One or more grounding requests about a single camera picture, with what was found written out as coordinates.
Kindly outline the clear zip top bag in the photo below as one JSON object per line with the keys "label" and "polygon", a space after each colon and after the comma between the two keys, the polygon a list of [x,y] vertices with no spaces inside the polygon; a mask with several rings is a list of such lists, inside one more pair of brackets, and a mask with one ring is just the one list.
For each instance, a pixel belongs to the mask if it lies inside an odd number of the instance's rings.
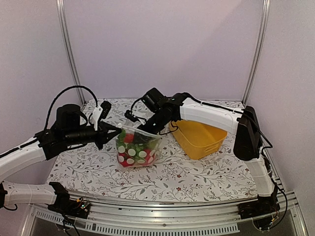
{"label": "clear zip top bag", "polygon": [[116,138],[117,161],[123,168],[147,167],[159,157],[162,136],[123,125]]}

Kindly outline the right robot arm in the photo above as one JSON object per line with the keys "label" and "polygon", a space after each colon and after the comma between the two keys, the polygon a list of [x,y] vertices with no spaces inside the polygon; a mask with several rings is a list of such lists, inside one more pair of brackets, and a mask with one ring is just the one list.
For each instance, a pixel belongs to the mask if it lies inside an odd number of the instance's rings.
{"label": "right robot arm", "polygon": [[146,92],[140,100],[153,115],[139,129],[157,134],[171,121],[196,121],[224,130],[235,136],[233,153],[249,169],[257,188],[257,198],[238,205],[241,219],[280,213],[277,194],[283,191],[272,178],[272,167],[264,151],[263,142],[268,139],[259,128],[253,107],[231,109],[200,101],[187,92],[171,97],[157,88]]}

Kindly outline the red toy apple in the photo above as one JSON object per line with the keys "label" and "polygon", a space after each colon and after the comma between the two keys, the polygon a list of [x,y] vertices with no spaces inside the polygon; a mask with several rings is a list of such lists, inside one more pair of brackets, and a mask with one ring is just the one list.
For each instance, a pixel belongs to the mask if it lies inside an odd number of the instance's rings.
{"label": "red toy apple", "polygon": [[159,157],[159,151],[154,149],[144,149],[139,152],[140,159],[137,161],[141,166],[152,165],[155,160]]}

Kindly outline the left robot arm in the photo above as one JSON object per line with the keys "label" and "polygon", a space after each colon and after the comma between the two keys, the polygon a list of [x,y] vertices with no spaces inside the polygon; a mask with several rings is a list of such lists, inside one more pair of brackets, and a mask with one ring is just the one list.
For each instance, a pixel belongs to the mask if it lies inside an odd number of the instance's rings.
{"label": "left robot arm", "polygon": [[78,215],[88,212],[82,200],[71,200],[59,182],[42,185],[14,184],[6,178],[35,163],[48,161],[63,152],[76,150],[94,143],[98,149],[121,133],[121,129],[105,123],[111,104],[97,105],[87,118],[75,104],[57,109],[56,121],[25,143],[0,155],[0,206],[16,204],[47,204],[48,209],[60,214]]}

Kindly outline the orange toy carrot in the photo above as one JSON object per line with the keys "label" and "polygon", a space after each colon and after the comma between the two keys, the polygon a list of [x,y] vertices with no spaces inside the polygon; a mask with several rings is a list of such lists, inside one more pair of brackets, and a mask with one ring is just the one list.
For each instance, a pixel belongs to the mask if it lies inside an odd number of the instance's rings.
{"label": "orange toy carrot", "polygon": [[160,139],[146,136],[138,132],[127,132],[123,130],[116,139],[116,147],[124,146],[126,150],[134,149],[136,151],[144,149],[153,149],[159,143]]}

